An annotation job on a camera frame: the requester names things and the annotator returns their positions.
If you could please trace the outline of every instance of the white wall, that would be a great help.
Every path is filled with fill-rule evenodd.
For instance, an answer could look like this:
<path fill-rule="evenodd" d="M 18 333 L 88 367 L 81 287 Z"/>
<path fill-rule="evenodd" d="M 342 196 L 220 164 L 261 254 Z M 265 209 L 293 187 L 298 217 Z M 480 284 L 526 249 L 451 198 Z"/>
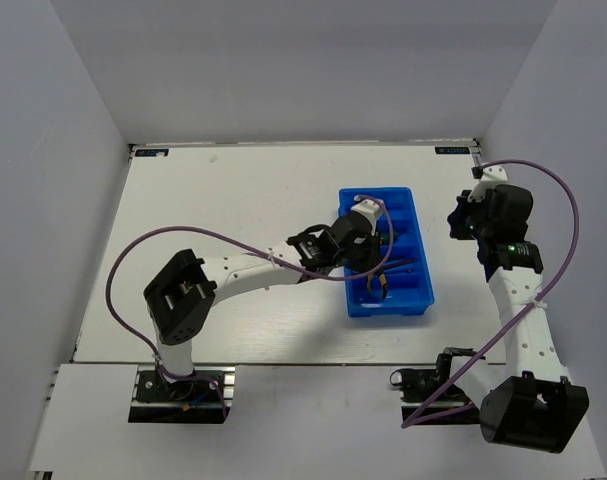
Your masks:
<path fill-rule="evenodd" d="M 482 134 L 554 0 L 53 0 L 128 142 Z"/>
<path fill-rule="evenodd" d="M 577 383 L 607 470 L 607 1 L 560 0 L 484 140 L 485 156 L 527 158 L 572 186 L 581 210 L 573 266 L 549 297 L 555 341 Z M 570 235 L 563 193 L 537 172 L 510 169 L 534 192 L 531 237 L 547 276 Z"/>
<path fill-rule="evenodd" d="M 0 0 L 0 479 L 70 359 L 127 148 L 46 0 Z"/>

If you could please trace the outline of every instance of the blue tray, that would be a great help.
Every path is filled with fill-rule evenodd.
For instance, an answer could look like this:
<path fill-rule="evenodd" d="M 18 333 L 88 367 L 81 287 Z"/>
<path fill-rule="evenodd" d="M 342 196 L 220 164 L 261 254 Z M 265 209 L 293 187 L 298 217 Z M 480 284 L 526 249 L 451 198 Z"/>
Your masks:
<path fill-rule="evenodd" d="M 354 197 L 358 194 L 371 195 L 383 200 L 390 212 L 395 231 L 390 263 L 410 258 L 415 258 L 416 261 L 385 272 L 388 284 L 385 300 L 381 300 L 381 285 L 378 278 L 372 281 L 371 294 L 367 292 L 366 278 L 345 282 L 348 315 L 350 317 L 422 315 L 427 307 L 434 303 L 434 292 L 411 190 L 405 187 L 344 188 L 339 191 L 339 215 L 350 211 L 356 203 Z M 377 228 L 382 235 L 389 233 L 384 215 L 379 218 Z M 381 246 L 382 255 L 387 252 L 386 244 L 387 242 L 384 242 Z M 348 268 L 345 269 L 346 275 L 355 273 Z"/>

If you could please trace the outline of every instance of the white table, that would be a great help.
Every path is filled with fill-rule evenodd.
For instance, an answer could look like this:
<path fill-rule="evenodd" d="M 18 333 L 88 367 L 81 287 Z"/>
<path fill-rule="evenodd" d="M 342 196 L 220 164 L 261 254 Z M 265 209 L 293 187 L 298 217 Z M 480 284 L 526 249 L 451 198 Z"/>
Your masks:
<path fill-rule="evenodd" d="M 349 318 L 344 286 L 313 281 L 232 298 L 210 311 L 193 340 L 205 364 L 429 364 L 444 347 L 480 347 L 499 328 L 476 259 L 475 242 L 449 238 L 455 197 L 475 184 L 471 155 L 436 155 L 431 146 L 273 145 L 171 148 L 167 157 L 134 157 L 78 341 L 76 362 L 151 362 L 104 303 L 109 268 L 140 234 L 197 225 L 267 247 L 337 216 L 345 187 L 408 186 L 417 206 L 436 297 L 420 317 Z M 116 308 L 148 336 L 143 289 L 178 250 L 199 256 L 238 253 L 195 234 L 172 233 L 126 259 L 114 288 Z M 502 344 L 491 362 L 504 362 Z"/>

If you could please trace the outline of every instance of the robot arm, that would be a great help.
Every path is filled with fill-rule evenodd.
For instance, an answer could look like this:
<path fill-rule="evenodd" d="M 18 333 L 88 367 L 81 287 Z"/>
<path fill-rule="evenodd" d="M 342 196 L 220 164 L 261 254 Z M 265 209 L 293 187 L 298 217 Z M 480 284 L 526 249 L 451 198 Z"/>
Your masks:
<path fill-rule="evenodd" d="M 479 183 L 457 197 L 456 210 L 448 217 L 450 236 L 476 240 L 503 325 L 526 304 L 536 306 L 505 335 L 505 367 L 480 360 L 448 393 L 462 391 L 476 405 L 488 442 L 560 453 L 589 400 L 585 388 L 570 383 L 556 356 L 543 305 L 535 301 L 543 264 L 536 245 L 525 240 L 532 195 L 507 185 L 501 168 L 475 168 L 473 173 Z M 431 395 L 475 353 L 447 348 L 439 355 L 435 374 L 406 370 L 405 386 L 415 391 L 421 386 Z"/>
<path fill-rule="evenodd" d="M 309 227 L 266 249 L 269 259 L 251 254 L 197 258 L 192 250 L 178 252 L 144 291 L 165 369 L 177 376 L 192 373 L 191 340 L 219 302 L 252 290 L 312 279 L 272 258 L 324 275 L 341 266 L 357 272 L 375 267 L 381 261 L 376 221 L 382 213 L 375 202 L 360 201 L 331 227 Z"/>

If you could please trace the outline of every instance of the purple cable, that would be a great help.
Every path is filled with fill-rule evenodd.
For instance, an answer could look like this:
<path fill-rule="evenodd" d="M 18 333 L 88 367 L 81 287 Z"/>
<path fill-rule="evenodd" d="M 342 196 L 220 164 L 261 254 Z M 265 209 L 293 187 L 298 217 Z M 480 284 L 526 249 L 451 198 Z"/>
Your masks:
<path fill-rule="evenodd" d="M 457 415 L 459 413 L 472 410 L 473 408 L 476 408 L 476 405 L 474 405 L 473 403 L 468 403 L 467 405 L 463 405 L 462 407 L 451 408 L 450 410 L 431 413 L 430 415 L 423 415 L 422 417 L 419 417 L 414 420 L 414 423 L 412 425 L 419 425 L 420 423 L 429 422 L 430 420 L 436 420 L 437 418 L 449 417 L 450 415 Z"/>
<path fill-rule="evenodd" d="M 233 238 L 227 237 L 225 235 L 221 235 L 220 233 L 212 232 L 211 230 L 206 230 L 204 228 L 199 228 L 199 227 L 175 225 L 175 226 L 170 226 L 170 227 L 157 228 L 150 232 L 144 233 L 140 237 L 133 240 L 128 246 L 126 246 L 123 249 L 123 251 L 119 254 L 119 256 L 114 261 L 114 265 L 112 265 L 112 268 L 110 269 L 110 272 L 107 276 L 107 281 L 105 282 L 105 303 L 107 305 L 107 309 L 110 311 L 110 314 L 112 315 L 112 317 L 114 317 L 114 320 L 116 320 L 119 325 L 121 325 L 125 330 L 130 332 L 135 337 L 138 337 L 143 342 L 145 342 L 145 344 L 148 347 L 150 347 L 150 350 L 152 350 L 152 352 L 154 353 L 154 356 L 157 359 L 160 359 L 159 351 L 156 348 L 156 345 L 154 345 L 154 342 L 152 342 L 149 338 L 147 338 L 145 335 L 143 335 L 141 332 L 139 332 L 137 329 L 135 329 L 134 327 L 129 325 L 125 320 L 123 320 L 123 318 L 119 315 L 119 313 L 114 308 L 114 303 L 112 302 L 112 285 L 114 283 L 114 277 L 116 276 L 116 272 L 117 272 L 118 268 L 123 263 L 123 260 L 125 259 L 125 257 L 132 250 L 134 250 L 134 248 L 136 248 L 137 245 L 141 244 L 142 242 L 144 242 L 145 240 L 147 240 L 149 238 L 155 237 L 162 233 L 168 233 L 168 232 L 192 232 L 192 233 L 200 233 L 202 235 L 207 235 L 208 237 L 216 238 L 217 240 L 221 240 L 223 242 L 226 242 L 226 243 L 229 243 L 236 247 L 239 247 L 243 250 L 247 250 L 248 252 L 256 255 L 257 257 L 263 258 L 265 260 L 270 260 L 270 261 L 276 263 L 277 265 L 280 265 L 285 268 L 289 268 L 290 270 L 294 270 L 296 272 L 302 273 L 311 278 L 329 280 L 332 282 L 347 282 L 350 280 L 357 280 L 359 278 L 367 277 L 369 274 L 375 273 L 379 268 L 383 267 L 389 260 L 390 255 L 392 254 L 392 247 L 394 246 L 394 228 L 392 226 L 392 217 L 390 216 L 390 213 L 387 211 L 387 208 L 385 208 L 385 204 L 381 200 L 371 197 L 369 195 L 358 195 L 357 198 L 364 199 L 364 200 L 371 200 L 374 203 L 376 203 L 381 208 L 381 210 L 383 210 L 383 214 L 385 215 L 385 218 L 387 219 L 387 226 L 390 231 L 390 243 L 388 245 L 387 252 L 383 256 L 383 259 L 381 260 L 381 262 L 378 265 L 376 265 L 374 268 L 372 268 L 371 270 L 368 270 L 365 273 L 350 275 L 348 277 L 330 277 L 329 275 L 323 275 L 323 274 L 316 273 L 316 272 L 308 272 L 303 267 L 286 262 L 285 260 L 281 260 L 280 258 L 277 258 L 277 257 L 272 257 L 269 254 L 259 250 L 258 248 L 254 248 L 250 245 L 246 245 L 237 240 L 234 240 Z M 158 368 L 161 371 L 161 373 L 163 373 L 163 375 L 165 375 L 167 378 L 170 378 L 172 380 L 195 380 L 195 381 L 204 380 L 204 381 L 207 381 L 207 382 L 213 384 L 215 386 L 215 390 L 219 397 L 219 400 L 221 401 L 221 407 L 223 409 L 223 418 L 225 419 L 225 417 L 227 416 L 226 411 L 225 411 L 225 397 L 223 396 L 223 391 L 222 391 L 221 387 L 219 386 L 218 382 L 215 379 L 207 377 L 207 376 L 203 376 L 203 375 L 194 375 L 194 374 L 193 375 L 175 375 L 175 374 L 169 372 L 160 362 L 158 362 Z"/>
<path fill-rule="evenodd" d="M 561 177 L 559 177 L 556 173 L 554 173 L 553 171 L 549 170 L 546 167 L 538 165 L 534 162 L 529 162 L 527 160 L 499 160 L 496 162 L 486 163 L 485 165 L 482 165 L 481 167 L 483 169 L 485 169 L 485 168 L 494 167 L 497 165 L 508 165 L 508 164 L 526 165 L 528 167 L 535 168 L 535 169 L 549 175 L 561 186 L 561 188 L 563 188 L 563 190 L 565 191 L 568 199 L 570 200 L 570 204 L 572 206 L 572 216 L 574 218 L 574 229 L 572 232 L 572 242 L 570 243 L 570 248 L 567 252 L 567 255 L 565 256 L 565 260 L 563 261 L 561 268 L 559 268 L 559 271 L 556 272 L 556 275 L 554 275 L 554 277 L 552 277 L 552 280 L 550 280 L 550 283 L 548 283 L 545 286 L 545 288 L 543 288 L 539 292 L 539 294 L 535 297 L 535 300 L 538 302 L 538 301 L 541 301 L 550 292 L 550 290 L 552 290 L 554 288 L 554 286 L 559 282 L 559 280 L 561 279 L 561 277 L 567 270 L 567 267 L 570 265 L 570 262 L 572 261 L 572 257 L 574 257 L 574 253 L 576 252 L 576 246 L 579 241 L 579 208 L 576 203 L 576 198 L 574 197 L 574 194 L 572 193 L 572 190 L 570 189 L 568 184 L 565 183 L 565 181 Z M 423 413 L 425 411 L 425 409 L 432 404 L 432 402 L 434 402 L 441 395 L 443 395 L 447 391 L 448 388 L 450 388 L 452 385 L 454 385 L 454 382 L 456 382 L 459 378 L 461 378 L 463 376 L 463 374 L 465 374 L 465 372 L 467 372 L 470 368 L 472 368 L 472 366 L 476 362 L 478 362 L 494 345 L 496 345 L 499 342 L 499 340 L 501 340 L 507 334 L 507 332 L 509 332 L 510 329 L 512 329 L 512 327 L 514 327 L 533 308 L 534 308 L 534 303 L 528 303 L 525 307 L 523 307 L 523 309 L 519 313 L 517 313 L 514 316 L 514 318 L 512 318 L 512 320 L 507 322 L 496 333 L 496 335 L 494 335 L 485 345 L 483 345 L 481 347 L 481 349 L 472 358 L 470 358 L 470 360 L 468 360 L 467 363 L 465 363 L 465 365 L 463 365 L 456 373 L 454 373 L 454 375 L 452 375 L 448 379 L 447 382 L 445 382 L 443 385 L 441 385 L 439 388 L 437 388 L 436 391 L 432 395 L 430 395 L 428 397 L 428 399 L 425 400 L 419 408 L 417 408 L 414 412 L 412 412 L 412 415 L 410 415 L 403 422 L 401 427 L 407 428 L 412 425 L 416 425 L 417 420 L 420 420 L 420 418 L 423 418 L 423 417 L 419 418 L 419 415 L 421 415 L 421 413 Z M 427 415 L 425 418 L 430 417 L 430 419 L 435 419 L 435 418 L 447 417 L 447 416 L 453 415 L 455 413 L 458 413 L 456 411 L 456 409 L 439 412 L 439 413 L 434 413 L 432 415 Z"/>

